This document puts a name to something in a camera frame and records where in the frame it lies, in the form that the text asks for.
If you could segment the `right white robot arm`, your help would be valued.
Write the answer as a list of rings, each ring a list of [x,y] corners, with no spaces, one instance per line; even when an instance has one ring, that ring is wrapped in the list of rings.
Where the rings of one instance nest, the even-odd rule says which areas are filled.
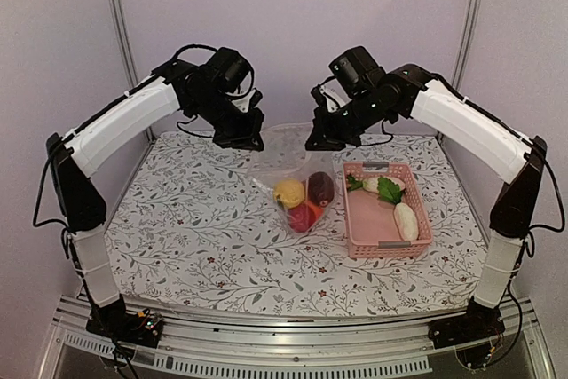
[[[335,79],[349,101],[330,98],[321,84],[312,88],[316,101],[309,151],[340,151],[360,146],[369,127],[399,117],[412,118],[449,137],[489,166],[503,187],[490,212],[491,238],[480,281],[470,299],[472,309],[459,321],[465,339],[477,340],[493,325],[496,309],[516,273],[522,243],[529,233],[547,147],[528,139],[452,89],[438,74],[414,64],[389,73],[381,67],[359,74],[339,67]]]

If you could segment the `yellow peach toy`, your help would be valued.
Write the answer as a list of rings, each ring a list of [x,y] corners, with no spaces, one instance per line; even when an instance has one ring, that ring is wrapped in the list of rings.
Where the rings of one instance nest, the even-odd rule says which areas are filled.
[[[304,183],[293,178],[283,179],[273,188],[272,197],[284,209],[293,209],[305,200]]]

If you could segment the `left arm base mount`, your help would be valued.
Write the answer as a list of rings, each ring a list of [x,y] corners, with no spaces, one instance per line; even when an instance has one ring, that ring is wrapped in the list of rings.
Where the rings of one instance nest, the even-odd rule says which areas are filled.
[[[92,309],[86,330],[119,343],[157,348],[162,336],[163,317],[149,309],[129,313],[119,300],[116,304]]]

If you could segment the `pink plastic basket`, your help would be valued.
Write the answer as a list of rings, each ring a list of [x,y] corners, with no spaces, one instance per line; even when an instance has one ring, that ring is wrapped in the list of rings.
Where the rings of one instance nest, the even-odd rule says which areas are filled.
[[[395,219],[395,205],[377,193],[362,188],[351,190],[351,183],[366,178],[396,178],[406,188],[401,201],[417,220],[418,235],[413,241],[403,238]],[[345,235],[349,257],[418,257],[433,241],[430,221],[424,208],[414,173],[406,163],[345,162],[342,166]]]

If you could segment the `dark purple fruit toy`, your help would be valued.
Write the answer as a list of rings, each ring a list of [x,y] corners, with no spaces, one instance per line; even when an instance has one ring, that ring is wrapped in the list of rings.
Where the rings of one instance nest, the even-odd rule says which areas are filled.
[[[325,208],[335,198],[334,180],[324,171],[311,174],[307,181],[307,196],[313,205]]]

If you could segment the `orange tangerine toy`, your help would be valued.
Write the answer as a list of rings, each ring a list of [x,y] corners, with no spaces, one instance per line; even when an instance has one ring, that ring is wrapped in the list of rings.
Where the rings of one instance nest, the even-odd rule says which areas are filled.
[[[325,212],[324,208],[321,208],[319,205],[315,205],[310,201],[307,202],[307,205],[312,209],[316,217],[321,217]]]

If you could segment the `clear zip top bag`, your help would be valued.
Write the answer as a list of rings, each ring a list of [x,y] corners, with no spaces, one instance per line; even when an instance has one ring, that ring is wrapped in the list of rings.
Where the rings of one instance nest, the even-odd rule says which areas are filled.
[[[311,131],[307,123],[262,130],[264,149],[248,168],[282,224],[295,234],[312,231],[337,199],[332,154],[304,147]]]

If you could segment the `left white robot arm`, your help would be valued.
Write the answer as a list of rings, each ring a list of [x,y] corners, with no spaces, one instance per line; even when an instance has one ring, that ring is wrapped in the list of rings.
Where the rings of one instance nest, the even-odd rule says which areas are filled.
[[[253,89],[245,96],[231,95],[252,71],[240,56],[226,62],[210,59],[200,66],[170,60],[65,136],[48,138],[48,164],[71,233],[76,270],[92,304],[101,308],[98,324],[111,337],[129,334],[132,321],[114,305],[121,295],[104,240],[107,205],[92,177],[143,130],[177,111],[208,122],[217,146],[263,150],[264,115],[257,107],[261,93]]]

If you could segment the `red strawberry toy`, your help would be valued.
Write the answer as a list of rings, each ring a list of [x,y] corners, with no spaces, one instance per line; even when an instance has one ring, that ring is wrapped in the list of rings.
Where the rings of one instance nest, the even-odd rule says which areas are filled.
[[[307,201],[287,211],[288,225],[296,233],[309,231],[321,217],[316,217]]]

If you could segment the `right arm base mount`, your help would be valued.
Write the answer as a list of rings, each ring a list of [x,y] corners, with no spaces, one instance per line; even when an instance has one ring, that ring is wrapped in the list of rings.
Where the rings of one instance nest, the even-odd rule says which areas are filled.
[[[428,338],[435,349],[468,344],[456,352],[467,369],[486,368],[501,347],[505,326],[498,308],[473,304],[464,314],[434,320],[428,325]]]

